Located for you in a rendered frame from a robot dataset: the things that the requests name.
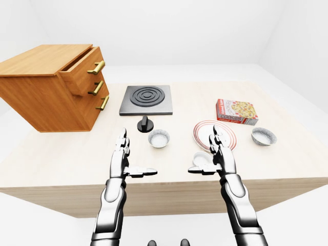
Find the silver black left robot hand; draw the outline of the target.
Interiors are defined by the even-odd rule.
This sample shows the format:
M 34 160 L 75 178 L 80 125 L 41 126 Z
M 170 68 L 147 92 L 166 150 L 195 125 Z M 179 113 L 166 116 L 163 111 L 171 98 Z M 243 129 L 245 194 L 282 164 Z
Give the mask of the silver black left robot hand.
M 116 141 L 110 164 L 110 178 L 142 178 L 144 176 L 156 175 L 157 171 L 145 167 L 129 167 L 128 156 L 130 155 L 130 140 L 127 137 L 126 128 L 122 129 Z

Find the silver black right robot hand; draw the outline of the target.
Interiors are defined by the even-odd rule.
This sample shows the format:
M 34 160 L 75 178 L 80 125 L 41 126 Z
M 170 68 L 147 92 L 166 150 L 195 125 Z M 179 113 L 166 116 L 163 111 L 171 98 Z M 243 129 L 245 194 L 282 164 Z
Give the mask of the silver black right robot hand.
M 224 137 L 216 125 L 213 126 L 213 132 L 209 136 L 210 151 L 213 154 L 212 162 L 190 167 L 188 172 L 202 175 L 213 175 L 217 172 L 220 176 L 236 174 L 235 159 L 231 149 L 225 144 Z

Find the white plate with red rings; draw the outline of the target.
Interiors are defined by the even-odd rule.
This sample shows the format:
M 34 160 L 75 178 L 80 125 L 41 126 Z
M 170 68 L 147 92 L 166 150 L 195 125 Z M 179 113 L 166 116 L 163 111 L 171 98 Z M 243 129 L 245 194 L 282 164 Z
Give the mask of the white plate with red rings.
M 226 144 L 233 151 L 237 146 L 235 132 L 226 124 L 217 120 L 203 120 L 196 124 L 193 130 L 193 136 L 197 144 L 206 151 L 210 151 L 209 135 L 213 134 L 214 125 L 218 126 Z

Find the patterned grey bowl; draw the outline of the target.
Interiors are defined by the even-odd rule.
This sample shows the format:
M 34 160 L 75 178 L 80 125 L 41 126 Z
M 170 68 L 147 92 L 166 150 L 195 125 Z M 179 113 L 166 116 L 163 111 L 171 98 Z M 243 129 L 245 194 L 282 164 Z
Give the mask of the patterned grey bowl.
M 254 143 L 260 146 L 270 146 L 277 142 L 275 134 L 265 128 L 254 128 L 251 137 Z
M 169 143 L 170 136 L 165 130 L 153 130 L 148 136 L 148 141 L 154 148 L 163 148 Z

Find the flat dark stove plate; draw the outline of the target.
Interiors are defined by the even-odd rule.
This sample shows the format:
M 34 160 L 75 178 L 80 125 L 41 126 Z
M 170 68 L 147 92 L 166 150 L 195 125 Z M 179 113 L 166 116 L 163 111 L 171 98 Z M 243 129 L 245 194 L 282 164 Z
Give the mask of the flat dark stove plate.
M 119 114 L 172 115 L 170 86 L 127 86 Z

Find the small white ramekin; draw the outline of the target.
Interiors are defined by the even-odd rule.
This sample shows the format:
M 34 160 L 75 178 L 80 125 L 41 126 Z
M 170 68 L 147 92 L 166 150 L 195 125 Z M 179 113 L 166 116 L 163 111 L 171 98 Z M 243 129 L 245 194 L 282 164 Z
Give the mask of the small white ramekin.
M 194 154 L 193 156 L 193 165 L 194 166 L 204 166 L 213 163 L 213 157 L 204 151 L 200 151 Z

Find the round black knob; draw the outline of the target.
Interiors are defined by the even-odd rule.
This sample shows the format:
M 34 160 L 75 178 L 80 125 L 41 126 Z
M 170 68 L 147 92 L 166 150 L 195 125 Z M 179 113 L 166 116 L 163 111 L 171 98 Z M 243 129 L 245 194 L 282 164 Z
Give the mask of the round black knob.
M 147 116 L 143 116 L 142 120 L 138 122 L 137 129 L 141 133 L 148 133 L 154 128 L 153 122 Z

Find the red cookies box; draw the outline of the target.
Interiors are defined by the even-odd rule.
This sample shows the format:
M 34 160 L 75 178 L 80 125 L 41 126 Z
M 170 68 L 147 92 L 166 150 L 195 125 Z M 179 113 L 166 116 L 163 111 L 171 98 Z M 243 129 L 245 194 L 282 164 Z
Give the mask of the red cookies box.
M 216 103 L 217 120 L 244 125 L 256 125 L 258 115 L 250 102 L 218 99 Z

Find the wooden low drawer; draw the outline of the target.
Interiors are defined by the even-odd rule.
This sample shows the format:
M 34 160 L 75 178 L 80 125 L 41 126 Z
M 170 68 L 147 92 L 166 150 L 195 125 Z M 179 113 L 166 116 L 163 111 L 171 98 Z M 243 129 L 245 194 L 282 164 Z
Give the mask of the wooden low drawer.
M 74 102 L 77 105 L 77 108 L 82 116 L 82 123 L 84 126 L 79 129 L 79 131 L 90 131 L 93 128 L 93 125 L 98 118 L 100 113 L 99 109 L 105 98 L 109 95 L 107 87 L 101 88 L 97 95 L 92 95 L 86 93 L 84 96 L 73 96 Z

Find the wooden middle drawer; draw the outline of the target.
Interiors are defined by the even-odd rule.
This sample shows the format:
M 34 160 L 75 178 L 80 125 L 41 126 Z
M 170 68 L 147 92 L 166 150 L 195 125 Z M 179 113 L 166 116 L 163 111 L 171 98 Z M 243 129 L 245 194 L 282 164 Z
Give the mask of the wooden middle drawer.
M 103 81 L 103 85 L 98 89 L 98 93 L 94 95 L 92 92 L 99 86 L 98 83 L 101 81 Z M 105 97 L 109 94 L 101 72 L 97 75 L 86 73 L 77 82 L 83 97 Z

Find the open wooden drawer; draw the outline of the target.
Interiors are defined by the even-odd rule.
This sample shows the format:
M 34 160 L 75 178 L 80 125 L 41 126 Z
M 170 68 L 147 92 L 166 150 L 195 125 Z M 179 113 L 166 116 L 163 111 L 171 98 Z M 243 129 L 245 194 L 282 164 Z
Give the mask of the open wooden drawer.
M 100 47 L 90 47 L 73 63 L 60 71 L 59 75 L 73 95 L 83 96 L 95 89 L 95 83 L 104 80 L 101 71 L 96 75 L 88 73 L 97 67 L 95 63 L 100 63 L 103 60 Z

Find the wooden cabinet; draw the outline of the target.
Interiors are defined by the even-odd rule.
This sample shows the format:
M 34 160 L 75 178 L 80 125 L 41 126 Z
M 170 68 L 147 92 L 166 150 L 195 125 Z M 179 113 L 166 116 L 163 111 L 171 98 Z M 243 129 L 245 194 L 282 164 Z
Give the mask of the wooden cabinet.
M 0 63 L 0 97 L 40 132 L 76 132 L 84 126 L 59 75 L 92 44 L 40 45 Z

